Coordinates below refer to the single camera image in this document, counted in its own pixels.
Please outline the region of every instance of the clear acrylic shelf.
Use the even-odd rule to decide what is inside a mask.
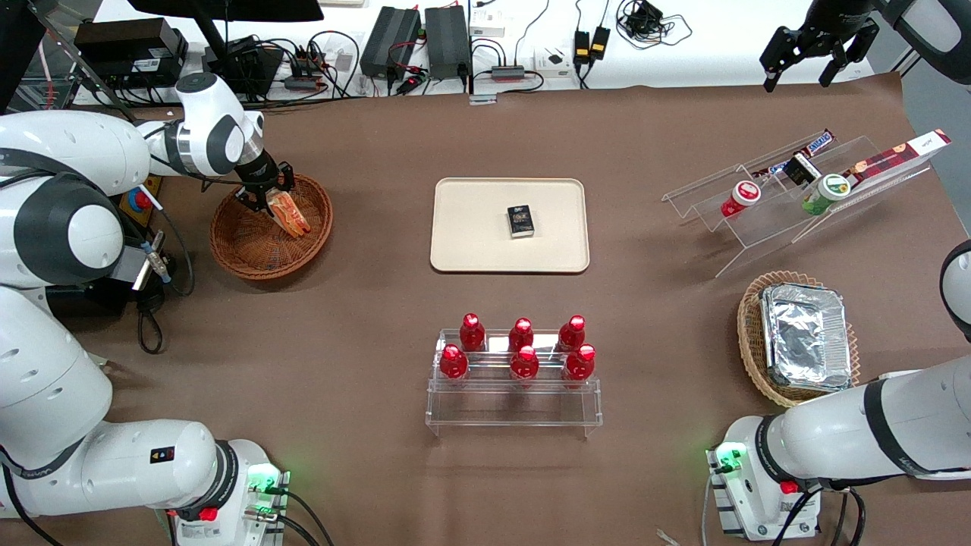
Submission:
[[[802,240],[814,231],[869,209],[889,195],[889,189],[898,188],[929,170],[927,160],[934,155],[922,155],[866,180],[854,188],[844,201],[834,203],[819,216],[812,216],[802,208],[803,199],[812,191],[812,185],[798,187],[784,172],[751,178],[752,173],[788,160],[795,151],[821,135],[817,133],[747,163],[728,167],[662,197],[662,201],[674,206],[681,218],[694,214],[709,231],[714,232],[724,225],[741,247],[715,275],[716,278],[733,267],[751,263]],[[865,136],[845,144],[839,144],[834,138],[827,149],[814,156],[812,161],[823,174],[840,174],[879,152]],[[762,196],[752,207],[725,218],[721,214],[721,203],[728,198],[735,184],[742,180],[754,180],[762,188]]]
[[[600,380],[560,379],[566,353],[555,350],[557,330],[533,330],[540,361],[536,379],[527,384],[509,377],[509,331],[488,329],[486,350],[468,352],[469,372],[449,379],[438,362],[446,344],[461,347],[458,328],[439,332],[428,379],[425,424],[435,435],[441,427],[582,427],[585,436],[603,425]]]

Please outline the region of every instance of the green status light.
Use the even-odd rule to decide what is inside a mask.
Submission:
[[[275,487],[280,479],[280,471],[277,467],[268,462],[254,464],[250,467],[247,474],[248,483],[251,489],[265,491],[266,488]]]
[[[725,442],[715,450],[722,465],[728,465],[738,470],[742,467],[742,456],[745,455],[745,444],[739,442]]]

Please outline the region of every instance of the brown tabletop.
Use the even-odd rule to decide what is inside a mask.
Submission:
[[[738,354],[736,306],[752,278],[790,269],[841,292],[864,381],[968,352],[937,289],[941,261],[964,233],[933,173],[831,228],[838,242],[824,231],[718,280],[727,262],[718,235],[660,201],[824,127],[844,141],[867,135],[881,150],[914,136],[896,76],[771,95],[639,87],[507,94],[479,107],[463,96],[353,100],[275,114],[270,152],[333,200],[322,254],[281,282],[238,280],[208,250],[227,189],[199,194],[197,183],[170,181],[162,200],[195,255],[198,288],[158,314],[166,353],[139,351],[132,313],[68,325],[91,352],[120,362],[110,420],[189,419],[256,441],[293,471],[293,489],[338,546],[661,544],[656,529],[698,544],[703,450],[739,417],[781,411]],[[464,176],[583,182],[589,269],[436,273],[435,184]],[[423,422],[433,343],[469,311],[490,327],[520,315],[558,327],[586,315],[605,425],[588,440],[569,428],[459,429],[436,439]],[[862,488],[864,543],[966,543],[966,489],[905,478]],[[824,499],[822,535],[799,544],[828,543],[837,503]],[[167,540],[144,508],[40,522],[72,546]],[[708,524],[713,544],[742,543],[720,535],[716,514]],[[41,544],[16,522],[0,523],[0,536]]]

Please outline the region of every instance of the red button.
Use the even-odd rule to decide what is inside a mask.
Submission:
[[[151,208],[151,199],[149,199],[149,197],[145,195],[143,191],[140,189],[132,189],[132,191],[136,192],[135,204],[138,206],[138,208],[142,209],[143,211]]]
[[[795,482],[783,482],[779,484],[779,489],[783,490],[783,495],[799,493],[799,484]]]
[[[214,522],[216,520],[216,516],[218,515],[218,508],[209,507],[199,510],[199,519],[204,522]]]

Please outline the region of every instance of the wicker basket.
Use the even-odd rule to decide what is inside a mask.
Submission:
[[[762,289],[781,283],[822,287],[822,283],[816,279],[793,271],[773,271],[755,279],[749,285],[749,289],[745,290],[742,302],[738,306],[738,346],[742,351],[745,371],[752,377],[755,386],[773,402],[790,408],[800,402],[823,396],[826,392],[780,387],[769,379],[765,365],[765,336],[759,294]],[[849,323],[847,323],[847,343],[850,346],[853,385],[856,386],[859,383],[859,352],[856,349],[856,335]]]
[[[234,189],[219,203],[209,227],[209,248],[216,262],[251,281],[277,279],[307,264],[330,235],[334,222],[327,192],[314,179],[294,175],[290,191],[311,232],[291,237],[265,212],[255,213],[236,200]]]

